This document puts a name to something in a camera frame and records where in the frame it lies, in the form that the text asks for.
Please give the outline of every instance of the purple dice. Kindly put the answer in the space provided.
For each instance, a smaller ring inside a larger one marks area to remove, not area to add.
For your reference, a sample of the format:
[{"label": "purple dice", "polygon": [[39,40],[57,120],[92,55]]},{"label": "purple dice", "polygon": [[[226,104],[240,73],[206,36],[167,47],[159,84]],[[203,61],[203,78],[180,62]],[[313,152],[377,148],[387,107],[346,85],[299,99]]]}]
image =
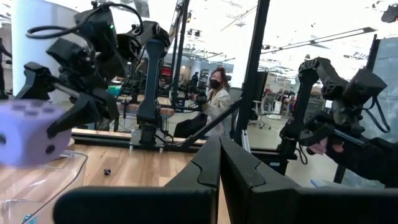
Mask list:
[{"label": "purple dice", "polygon": [[59,158],[72,130],[49,139],[47,128],[62,114],[64,110],[47,101],[0,101],[0,164],[26,167]]}]

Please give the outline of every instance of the ceiling light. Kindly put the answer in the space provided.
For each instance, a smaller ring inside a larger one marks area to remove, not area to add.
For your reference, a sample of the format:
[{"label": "ceiling light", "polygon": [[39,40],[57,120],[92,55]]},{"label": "ceiling light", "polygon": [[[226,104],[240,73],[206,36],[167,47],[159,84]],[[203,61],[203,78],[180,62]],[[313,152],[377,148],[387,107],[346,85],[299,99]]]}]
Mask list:
[{"label": "ceiling light", "polygon": [[357,30],[351,30],[348,32],[344,32],[344,33],[340,33],[340,34],[334,34],[334,35],[329,35],[326,37],[320,37],[317,39],[313,39],[313,40],[308,40],[308,41],[304,41],[304,42],[299,42],[296,44],[290,44],[290,45],[286,45],[283,47],[276,47],[274,49],[270,49],[270,50],[265,50],[262,51],[261,54],[267,54],[267,53],[274,53],[274,52],[278,52],[280,50],[286,50],[286,49],[291,49],[294,47],[302,47],[305,45],[310,45],[310,44],[317,44],[317,43],[321,43],[321,42],[327,42],[327,41],[331,41],[331,40],[337,40],[337,39],[342,39],[342,38],[346,38],[346,37],[352,37],[354,35],[360,35],[360,34],[367,34],[370,32],[374,32],[377,31],[376,29],[373,29],[371,27],[365,27],[362,29],[357,29]]},{"label": "ceiling light", "polygon": [[301,43],[297,43],[297,44],[289,44],[288,46],[282,47],[282,49],[283,50],[291,49],[291,48],[294,48],[294,47],[301,47],[301,46],[308,45],[308,44],[311,44],[311,42],[310,41],[305,41],[305,42],[301,42]]},{"label": "ceiling light", "polygon": [[374,31],[376,31],[376,29],[373,29],[370,27],[365,27],[362,29],[352,30],[349,32],[335,34],[335,35],[331,35],[328,37],[321,37],[321,38],[315,39],[313,41],[315,41],[316,43],[321,43],[321,42],[326,42],[326,41],[330,41],[330,40],[337,40],[337,39],[342,39],[342,38],[346,38],[346,37],[352,37],[354,35],[367,34],[367,33],[374,32]]}]

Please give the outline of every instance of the hand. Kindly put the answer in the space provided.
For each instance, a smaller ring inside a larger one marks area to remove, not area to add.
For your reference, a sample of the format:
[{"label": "hand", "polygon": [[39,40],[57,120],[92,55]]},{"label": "hand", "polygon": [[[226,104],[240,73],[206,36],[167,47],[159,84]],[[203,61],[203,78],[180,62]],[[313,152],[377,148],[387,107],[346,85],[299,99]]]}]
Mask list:
[{"label": "hand", "polygon": [[[328,138],[322,139],[319,143],[309,146],[308,148],[316,154],[323,155],[326,153],[326,144],[328,142]],[[333,145],[333,149],[336,152],[343,152],[343,144],[341,145]]]}]

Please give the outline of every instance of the person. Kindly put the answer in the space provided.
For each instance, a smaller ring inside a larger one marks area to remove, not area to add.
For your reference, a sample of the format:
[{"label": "person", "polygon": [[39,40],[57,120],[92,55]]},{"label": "person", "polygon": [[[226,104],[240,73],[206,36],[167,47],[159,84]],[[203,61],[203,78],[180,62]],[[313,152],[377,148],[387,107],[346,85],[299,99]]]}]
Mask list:
[{"label": "person", "polygon": [[[226,91],[229,85],[225,69],[220,67],[214,70],[209,82],[211,90],[207,94],[208,102],[202,105],[203,112],[193,119],[188,119],[178,123],[175,127],[174,137],[187,138],[195,134],[197,131],[201,130],[202,127],[210,123],[218,115],[229,108],[230,96]],[[231,121],[226,118],[206,133],[205,136],[229,136],[230,131]]]},{"label": "person", "polygon": [[6,94],[6,82],[4,81],[4,69],[2,67],[2,55],[5,54],[12,58],[10,52],[2,44],[2,38],[0,38],[0,100],[7,100],[8,95]]},{"label": "person", "polygon": [[[225,69],[219,67],[214,70],[210,78],[210,88],[208,92],[208,102],[202,106],[203,113],[207,115],[207,123],[210,123],[222,112],[226,111],[231,104],[231,97],[227,92],[229,88]],[[206,133],[206,136],[229,136],[231,131],[231,121],[225,119]]]},{"label": "person", "polygon": [[191,78],[191,86],[196,87],[199,82],[199,72],[195,72],[195,74],[192,75]]},{"label": "person", "polygon": [[346,167],[355,174],[368,179],[378,180],[386,187],[398,187],[398,144],[381,138],[369,140],[364,148],[350,142],[342,142],[327,147],[328,138],[308,148],[316,154],[326,154],[337,164]]}]

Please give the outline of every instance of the wooden tabletop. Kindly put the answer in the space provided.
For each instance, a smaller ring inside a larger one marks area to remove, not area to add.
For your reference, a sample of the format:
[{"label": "wooden tabletop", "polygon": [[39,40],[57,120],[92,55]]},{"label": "wooden tabletop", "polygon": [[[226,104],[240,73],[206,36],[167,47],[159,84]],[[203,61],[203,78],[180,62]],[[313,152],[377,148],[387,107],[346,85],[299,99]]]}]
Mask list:
[{"label": "wooden tabletop", "polygon": [[[138,95],[137,97],[137,101],[138,102],[142,102],[144,100],[145,96],[144,95]],[[121,96],[119,97],[120,100],[131,100],[131,96]],[[158,97],[157,101],[159,102],[160,105],[171,105],[171,102],[168,98],[166,97]],[[130,103],[127,105],[127,113],[137,113],[139,108],[139,104],[135,104],[135,103]],[[124,104],[118,102],[118,109],[119,111],[123,111],[124,110]],[[164,115],[164,116],[173,116],[174,115],[174,109],[173,108],[160,108],[160,114]]]},{"label": "wooden tabletop", "polygon": [[[75,146],[75,150],[88,155],[84,185],[116,185],[161,187],[175,177],[194,154],[182,152],[150,152],[125,149]],[[109,176],[103,174],[110,168]],[[225,196],[221,186],[218,223],[229,222]]]},{"label": "wooden tabletop", "polygon": [[[83,185],[105,186],[164,186],[190,162],[194,155],[182,152],[159,153],[140,150],[130,152],[115,147],[82,145],[75,145],[75,151],[88,156]],[[15,170],[0,167],[0,199],[21,199],[32,202],[22,202],[20,206],[21,202],[13,201],[7,206],[0,207],[0,223],[22,223],[26,215],[34,213],[71,182],[80,168],[77,162],[68,163],[65,159],[53,161],[49,165],[64,167],[70,172],[50,172],[43,169]],[[104,169],[107,168],[111,169],[111,175],[104,175]],[[48,218],[42,216],[37,223],[51,224],[52,206],[44,211]],[[230,223],[222,185],[218,223]]]},{"label": "wooden tabletop", "polygon": [[[119,100],[131,100],[131,96],[120,96],[118,98]],[[137,97],[137,101],[138,102],[142,102],[144,101],[145,96],[143,94],[138,95]],[[160,105],[168,105],[171,106],[172,102],[170,101],[170,99],[168,99],[167,97],[158,97],[157,101],[159,102]]]},{"label": "wooden tabletop", "polygon": [[[100,136],[116,136],[116,137],[122,137],[122,138],[131,138],[131,134],[129,133],[119,133],[119,132],[111,132],[111,131],[97,131],[97,130],[89,130],[89,129],[79,129],[79,128],[73,128],[72,133],[76,134],[98,134]],[[174,138],[174,142],[183,142],[185,141],[184,138]],[[206,143],[206,140],[197,140],[195,141],[195,144],[204,144]]]}]

